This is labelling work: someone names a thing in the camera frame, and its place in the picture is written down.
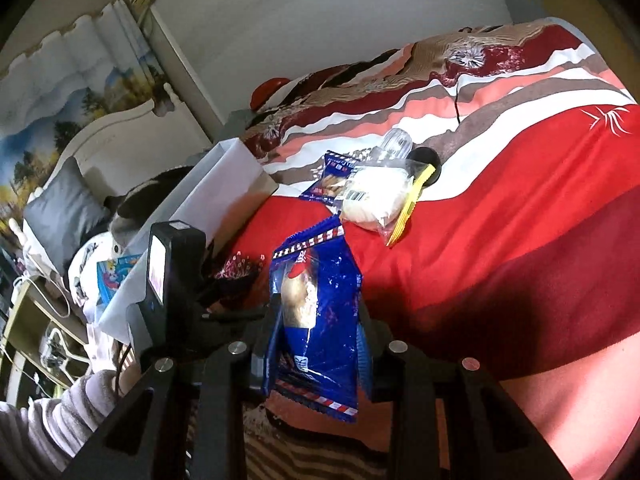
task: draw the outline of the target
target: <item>white cable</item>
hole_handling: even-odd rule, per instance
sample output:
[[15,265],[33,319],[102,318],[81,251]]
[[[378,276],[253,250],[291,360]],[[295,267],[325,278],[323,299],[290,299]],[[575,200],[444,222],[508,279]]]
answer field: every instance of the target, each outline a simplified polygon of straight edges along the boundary
[[66,302],[66,314],[60,314],[58,312],[58,310],[53,306],[53,304],[49,301],[49,298],[46,297],[45,293],[42,291],[42,289],[36,284],[36,282],[34,282],[29,276],[18,276],[15,281],[14,281],[14,288],[18,285],[21,285],[22,282],[29,282],[31,283],[31,285],[33,285],[35,288],[38,289],[38,292],[40,293],[40,295],[44,298],[44,301],[47,302],[47,304],[49,305],[50,309],[53,310],[53,312],[56,314],[56,316],[58,316],[60,319],[66,319],[67,317],[71,316],[71,304],[69,303],[69,300],[66,298],[65,293],[62,291],[62,289],[58,286],[58,284],[56,282],[54,282],[53,280],[49,280],[51,283],[53,283],[55,285],[55,287],[57,288],[57,290],[60,291],[60,294],[62,294],[62,297],[65,298],[65,302]]
[[[2,350],[2,353],[5,355],[5,357],[7,359],[9,359],[10,363],[15,366],[17,368],[17,365],[14,363],[14,360],[11,359],[9,357],[9,352],[6,351],[6,348],[2,345],[0,345],[0,350]],[[44,388],[42,387],[42,385],[40,383],[38,383],[38,381],[36,381],[36,379],[34,379],[33,377],[31,377],[27,372],[25,372],[24,370],[20,369],[20,371],[22,372],[22,374],[28,378],[30,378],[31,381],[33,381],[33,383],[36,386],[39,386],[40,389],[42,390],[42,393],[45,394],[47,397],[49,397],[49,399],[52,399],[52,397],[44,390]]]
[[78,354],[74,354],[71,351],[71,349],[67,346],[62,330],[60,330],[57,327],[54,327],[51,329],[51,333],[49,334],[49,340],[52,340],[55,336],[58,336],[58,339],[60,340],[60,345],[62,346],[62,349],[65,351],[65,361],[58,368],[60,371],[62,371],[63,374],[65,374],[68,377],[71,384],[73,384],[76,382],[77,377],[73,377],[71,373],[69,373],[69,371],[66,370],[66,366],[69,364],[69,361],[71,361],[71,359],[75,359],[76,361],[80,361],[82,363],[88,364],[89,365],[89,367],[87,368],[88,370],[91,369],[91,361],[89,361],[89,359],[87,359],[86,357],[83,357]]
[[42,277],[46,280],[46,281],[50,281],[51,283],[53,283],[53,285],[57,288],[57,290],[60,291],[60,294],[62,295],[63,298],[65,298],[65,303],[66,303],[66,314],[60,314],[58,312],[58,310],[51,304],[51,302],[49,301],[49,298],[46,297],[45,293],[42,291],[42,289],[36,285],[36,283],[29,277],[29,276],[18,276],[15,281],[14,281],[14,288],[16,287],[16,285],[18,284],[22,284],[22,282],[27,281],[30,282],[31,285],[33,285],[35,288],[38,289],[38,292],[40,293],[40,295],[44,298],[44,301],[47,302],[47,304],[49,305],[49,307],[53,310],[53,312],[60,318],[60,319],[66,319],[67,317],[71,316],[71,304],[69,303],[69,300],[66,298],[66,295],[64,293],[64,291],[62,290],[62,288],[60,288],[60,286],[54,282],[53,280],[48,280],[47,279],[47,273],[44,272],[42,270],[42,267],[40,267],[40,265],[38,264],[38,262],[27,252],[23,252],[22,254],[24,257],[28,258],[31,260],[31,263],[33,263],[33,265],[35,265],[36,269],[38,269],[40,271],[40,274],[42,275]]

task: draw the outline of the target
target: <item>bed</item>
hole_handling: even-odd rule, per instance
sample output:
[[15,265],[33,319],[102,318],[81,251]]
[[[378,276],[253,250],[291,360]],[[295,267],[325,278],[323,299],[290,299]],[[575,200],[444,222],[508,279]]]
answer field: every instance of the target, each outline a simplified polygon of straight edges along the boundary
[[[243,137],[279,188],[231,251],[269,256],[330,214],[296,198],[327,150],[364,158],[406,130],[444,164],[404,237],[386,248],[344,226],[372,317],[430,356],[477,358],[587,480],[619,467],[640,416],[640,107],[578,36],[552,20],[466,28],[283,86]],[[388,407],[348,426],[268,406],[386,451]]]

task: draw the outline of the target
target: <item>black cable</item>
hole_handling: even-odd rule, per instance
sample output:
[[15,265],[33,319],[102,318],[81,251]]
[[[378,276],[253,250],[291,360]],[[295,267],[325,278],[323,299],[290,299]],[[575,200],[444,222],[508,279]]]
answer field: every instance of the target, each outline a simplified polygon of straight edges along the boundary
[[115,390],[116,390],[116,400],[120,400],[120,374],[122,373],[122,367],[124,366],[124,360],[129,355],[129,351],[131,350],[131,345],[127,346],[127,349],[122,354],[120,361],[118,362],[118,367],[116,368],[116,381],[115,381]]
[[453,105],[456,108],[456,119],[458,120],[458,124],[460,124],[460,111],[458,110],[458,95],[460,94],[460,90],[458,89],[458,81],[456,81],[456,98],[453,101]]

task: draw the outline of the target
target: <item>gray pillow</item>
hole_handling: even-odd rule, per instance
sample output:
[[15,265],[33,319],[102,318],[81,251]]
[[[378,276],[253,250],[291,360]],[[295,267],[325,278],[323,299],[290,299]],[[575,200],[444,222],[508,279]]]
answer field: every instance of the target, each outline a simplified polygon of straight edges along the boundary
[[107,230],[110,218],[111,213],[92,195],[72,156],[47,189],[24,208],[24,219],[60,276],[89,238]]

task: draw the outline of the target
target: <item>screen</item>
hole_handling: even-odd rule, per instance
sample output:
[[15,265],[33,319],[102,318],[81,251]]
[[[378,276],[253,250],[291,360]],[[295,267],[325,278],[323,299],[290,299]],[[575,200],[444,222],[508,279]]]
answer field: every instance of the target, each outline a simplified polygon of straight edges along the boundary
[[166,262],[166,248],[155,236],[151,238],[149,249],[149,283],[160,303],[164,303],[164,264]]

